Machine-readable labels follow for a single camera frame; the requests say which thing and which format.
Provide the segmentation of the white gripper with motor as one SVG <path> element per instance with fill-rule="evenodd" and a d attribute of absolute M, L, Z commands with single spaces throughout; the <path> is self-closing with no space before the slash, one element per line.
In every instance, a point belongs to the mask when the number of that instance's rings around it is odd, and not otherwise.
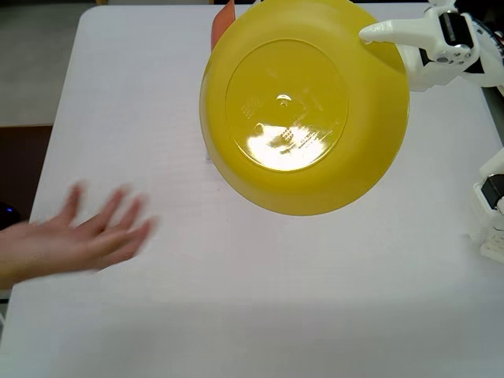
<path fill-rule="evenodd" d="M 429 8 L 422 18 L 381 21 L 358 36 L 367 43 L 400 44 L 396 47 L 411 91 L 446 85 L 458 76 L 484 85 L 482 48 L 467 15 Z"/>

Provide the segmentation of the person's bare hand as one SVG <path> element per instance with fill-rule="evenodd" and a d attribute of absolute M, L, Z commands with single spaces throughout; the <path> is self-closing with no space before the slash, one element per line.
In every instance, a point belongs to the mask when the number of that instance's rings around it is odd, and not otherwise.
<path fill-rule="evenodd" d="M 137 222 L 146 205 L 146 197 L 137 195 L 121 219 L 112 224 L 127 193 L 125 187 L 117 188 L 98 213 L 73 226 L 83 196 L 82 185 L 76 184 L 55 217 L 26 229 L 25 246 L 21 248 L 26 276 L 101 270 L 136 256 L 157 219 L 151 217 L 140 224 Z"/>

